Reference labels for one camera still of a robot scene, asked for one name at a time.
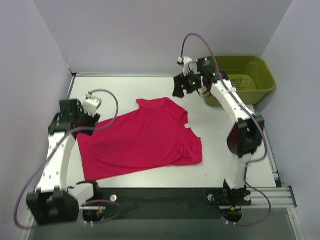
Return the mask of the pink t shirt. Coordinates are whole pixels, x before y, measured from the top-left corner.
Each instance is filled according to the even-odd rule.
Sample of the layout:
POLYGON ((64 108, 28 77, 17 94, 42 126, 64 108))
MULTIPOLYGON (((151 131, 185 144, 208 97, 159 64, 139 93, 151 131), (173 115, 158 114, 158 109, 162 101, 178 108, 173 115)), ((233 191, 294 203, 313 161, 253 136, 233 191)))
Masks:
POLYGON ((78 135, 85 180, 203 161, 202 141, 186 109, 167 97, 136 103, 137 110, 100 122, 93 135, 78 135))

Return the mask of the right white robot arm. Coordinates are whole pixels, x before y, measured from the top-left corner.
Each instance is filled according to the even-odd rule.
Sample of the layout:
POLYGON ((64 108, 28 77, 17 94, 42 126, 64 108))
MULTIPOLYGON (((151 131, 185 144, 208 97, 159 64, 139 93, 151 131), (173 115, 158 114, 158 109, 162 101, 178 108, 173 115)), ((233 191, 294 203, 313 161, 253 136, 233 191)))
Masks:
POLYGON ((249 110, 228 75, 214 68, 209 58, 192 60, 185 56, 179 57, 177 63, 183 72, 173 78, 173 97, 182 99, 186 94, 206 88, 206 93, 218 100, 232 123, 227 137, 227 147, 232 154, 229 171, 223 187, 208 194, 208 202, 219 207, 248 206, 251 194, 246 186, 248 167, 262 144, 265 120, 249 110))

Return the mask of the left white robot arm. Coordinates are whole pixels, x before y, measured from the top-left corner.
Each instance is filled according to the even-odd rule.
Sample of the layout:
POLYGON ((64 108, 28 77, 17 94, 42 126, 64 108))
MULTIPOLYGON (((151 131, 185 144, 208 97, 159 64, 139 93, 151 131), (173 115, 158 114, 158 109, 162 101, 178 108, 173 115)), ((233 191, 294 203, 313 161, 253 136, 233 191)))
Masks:
POLYGON ((48 127, 48 162, 41 170, 41 178, 34 192, 26 197, 26 204, 39 226, 75 222, 80 207, 86 202, 95 206, 102 193, 96 181, 82 181, 74 187, 67 185, 71 153, 79 133, 91 136, 100 119, 97 113, 102 101, 87 96, 60 100, 60 111, 48 127))

